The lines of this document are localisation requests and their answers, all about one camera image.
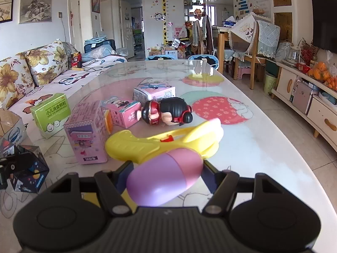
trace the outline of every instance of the green medicine box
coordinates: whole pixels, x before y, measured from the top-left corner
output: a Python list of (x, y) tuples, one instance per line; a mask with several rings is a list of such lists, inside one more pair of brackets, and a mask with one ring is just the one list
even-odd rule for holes
[(56, 93), (30, 110), (42, 136), (47, 139), (63, 128), (71, 113), (64, 93)]

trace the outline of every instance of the plastic egg toy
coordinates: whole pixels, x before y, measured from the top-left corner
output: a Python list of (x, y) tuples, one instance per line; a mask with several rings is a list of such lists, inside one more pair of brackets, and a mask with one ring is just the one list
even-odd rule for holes
[(177, 148), (139, 165), (126, 188), (139, 206), (159, 206), (190, 188), (200, 177), (203, 159), (188, 148)]

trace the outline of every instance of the toy figure lying down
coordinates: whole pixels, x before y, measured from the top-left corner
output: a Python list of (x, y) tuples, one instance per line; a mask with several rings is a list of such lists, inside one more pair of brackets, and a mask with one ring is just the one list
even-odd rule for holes
[(137, 119), (148, 124), (158, 124), (162, 120), (167, 125), (187, 124), (193, 120), (192, 108), (178, 97), (166, 98), (161, 102), (147, 101), (142, 110), (137, 111)]

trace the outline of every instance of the television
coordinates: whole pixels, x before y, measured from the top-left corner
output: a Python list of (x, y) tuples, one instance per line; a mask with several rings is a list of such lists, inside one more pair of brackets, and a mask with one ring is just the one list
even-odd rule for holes
[(313, 45), (337, 53), (337, 0), (312, 0)]

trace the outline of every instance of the yellow toy gun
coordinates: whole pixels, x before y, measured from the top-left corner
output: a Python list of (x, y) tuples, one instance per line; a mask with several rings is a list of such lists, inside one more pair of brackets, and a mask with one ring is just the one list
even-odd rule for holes
[(148, 138), (137, 138), (129, 130), (119, 131), (107, 139), (105, 148), (111, 158), (138, 164), (176, 148), (192, 149), (207, 159), (218, 151), (222, 137), (221, 122), (215, 118), (196, 127), (176, 129)]

